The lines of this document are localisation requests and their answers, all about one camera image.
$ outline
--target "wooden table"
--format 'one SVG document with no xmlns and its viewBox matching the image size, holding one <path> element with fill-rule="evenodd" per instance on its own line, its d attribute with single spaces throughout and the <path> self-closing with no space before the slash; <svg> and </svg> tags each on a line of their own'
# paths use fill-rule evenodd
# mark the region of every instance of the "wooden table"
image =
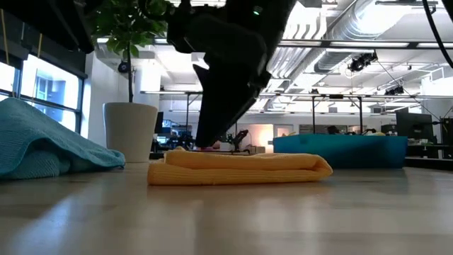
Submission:
<svg viewBox="0 0 453 255">
<path fill-rule="evenodd" d="M 453 175 L 148 187 L 146 170 L 0 184 L 0 254 L 451 254 Z"/>
</svg>

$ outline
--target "teal towel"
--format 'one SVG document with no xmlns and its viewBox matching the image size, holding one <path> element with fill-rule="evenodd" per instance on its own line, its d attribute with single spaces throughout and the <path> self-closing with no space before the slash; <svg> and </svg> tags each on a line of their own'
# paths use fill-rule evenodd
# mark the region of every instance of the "teal towel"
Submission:
<svg viewBox="0 0 453 255">
<path fill-rule="evenodd" d="M 24 101 L 0 102 L 0 180 L 33 179 L 125 165 L 106 149 L 60 125 Z"/>
</svg>

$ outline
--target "yellow towel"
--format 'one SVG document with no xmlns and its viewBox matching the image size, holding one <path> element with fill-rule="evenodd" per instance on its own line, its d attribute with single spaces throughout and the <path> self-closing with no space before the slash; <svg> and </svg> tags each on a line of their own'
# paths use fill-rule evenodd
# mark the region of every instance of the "yellow towel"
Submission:
<svg viewBox="0 0 453 255">
<path fill-rule="evenodd" d="M 225 185 L 319 181 L 332 174 L 322 157 L 311 154 L 217 155 L 173 150 L 151 163 L 150 185 Z"/>
</svg>

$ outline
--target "blue plastic container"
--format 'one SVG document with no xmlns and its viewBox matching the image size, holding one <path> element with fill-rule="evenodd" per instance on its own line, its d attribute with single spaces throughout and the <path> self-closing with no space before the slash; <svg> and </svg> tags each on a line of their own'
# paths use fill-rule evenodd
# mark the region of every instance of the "blue plastic container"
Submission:
<svg viewBox="0 0 453 255">
<path fill-rule="evenodd" d="M 293 135 L 274 139 L 275 153 L 323 157 L 334 169 L 401 169 L 407 137 L 364 135 Z"/>
</svg>

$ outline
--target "ceiling duct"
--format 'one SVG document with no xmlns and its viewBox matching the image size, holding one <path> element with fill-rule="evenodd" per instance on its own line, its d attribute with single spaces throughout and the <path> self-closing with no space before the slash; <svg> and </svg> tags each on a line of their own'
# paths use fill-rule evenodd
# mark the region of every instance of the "ceiling duct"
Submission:
<svg viewBox="0 0 453 255">
<path fill-rule="evenodd" d="M 376 0 L 357 0 L 339 22 L 324 35 L 324 40 L 375 40 L 382 33 L 393 27 L 406 13 L 410 6 L 380 6 Z M 292 75 L 296 83 L 304 73 L 328 74 L 339 64 L 351 57 L 352 52 L 315 49 Z"/>
<path fill-rule="evenodd" d="M 326 32 L 326 16 L 321 0 L 299 0 L 287 21 L 283 39 L 320 39 Z M 275 78 L 287 78 L 304 59 L 309 49 L 279 47 L 269 61 L 268 69 Z"/>
</svg>

